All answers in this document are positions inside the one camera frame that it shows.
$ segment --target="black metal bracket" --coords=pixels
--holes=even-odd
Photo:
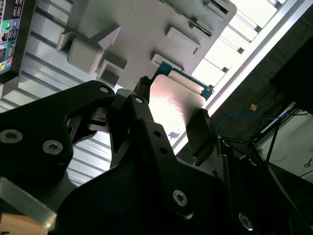
[[[73,155],[72,141],[90,134],[87,128],[87,133],[77,131],[84,127],[81,120],[73,126],[67,121],[109,107],[113,98],[111,88],[91,81],[0,114],[1,175],[14,183],[61,179]]]

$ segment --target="black mechanical arm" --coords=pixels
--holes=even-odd
[[[114,94],[91,81],[0,114],[0,177],[57,213],[49,234],[312,234],[268,165],[235,157],[206,110],[186,127],[195,165],[177,159],[151,115],[151,83]],[[72,146],[97,131],[110,133],[110,170],[73,189]]]

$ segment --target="corrugated metal wall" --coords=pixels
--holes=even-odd
[[[0,99],[0,112],[95,79],[96,74],[89,75],[71,66],[56,51],[71,8],[68,0],[38,0],[19,85]],[[99,132],[74,147],[68,174],[79,186],[108,170],[110,162],[110,137]]]

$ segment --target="metal plate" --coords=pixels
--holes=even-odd
[[[151,86],[149,107],[166,134],[184,132],[204,102],[201,95],[165,75],[158,75]]]

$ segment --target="wire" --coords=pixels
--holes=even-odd
[[[287,117],[288,115],[290,115],[290,112],[286,112],[284,115],[280,116],[280,117],[264,117],[264,116],[261,116],[261,115],[257,115],[257,114],[247,114],[247,113],[233,113],[233,114],[228,114],[226,115],[224,118],[222,118],[222,120],[220,120],[216,127],[215,127],[215,132],[218,133],[218,129],[219,129],[219,126],[220,124],[225,121],[227,118],[231,117],[231,116],[249,116],[249,117],[254,117],[254,118],[260,118],[260,119],[263,119],[263,120],[276,120],[276,119],[281,119],[281,118],[285,118]]]
[[[250,136],[250,138],[248,139],[248,142],[250,142],[253,139],[253,137],[255,136],[255,134],[258,132],[258,130],[259,130],[260,126],[261,126],[261,123],[262,123],[262,119],[260,119],[258,126],[256,127],[256,129],[253,132],[253,134]]]

